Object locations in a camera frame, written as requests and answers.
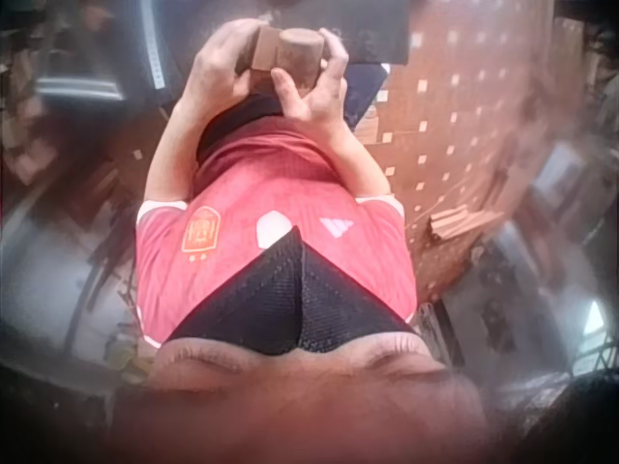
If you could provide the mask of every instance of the hand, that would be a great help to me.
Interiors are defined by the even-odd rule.
[[[325,38],[331,59],[309,94],[301,98],[294,80],[284,70],[273,69],[271,77],[284,116],[296,121],[299,129],[316,138],[316,141],[331,143],[334,138],[349,132],[343,118],[348,90],[344,79],[348,53],[336,35],[326,29],[320,29],[320,34]]]
[[[239,76],[235,68],[251,37],[263,24],[257,19],[226,22],[197,53],[179,101],[188,118],[206,126],[250,93],[250,70]]]

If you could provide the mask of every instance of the white sleeve trim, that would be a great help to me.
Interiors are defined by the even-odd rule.
[[[367,201],[373,201],[373,200],[384,201],[385,203],[396,208],[396,211],[399,213],[399,215],[404,218],[404,207],[392,195],[369,196],[368,198],[356,198],[356,200],[357,200],[357,203],[359,204],[365,203]]]
[[[140,206],[139,211],[137,212],[137,221],[140,222],[146,213],[149,213],[158,208],[177,208],[179,210],[186,211],[187,203],[184,201],[153,201],[146,200]]]

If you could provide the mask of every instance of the person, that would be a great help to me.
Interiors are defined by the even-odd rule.
[[[480,462],[476,389],[406,323],[404,211],[343,122],[339,38],[320,31],[309,94],[274,69],[282,115],[196,153],[248,97],[235,68],[260,25],[226,23],[199,51],[154,155],[136,269],[159,351],[119,394],[114,436],[149,462]]]

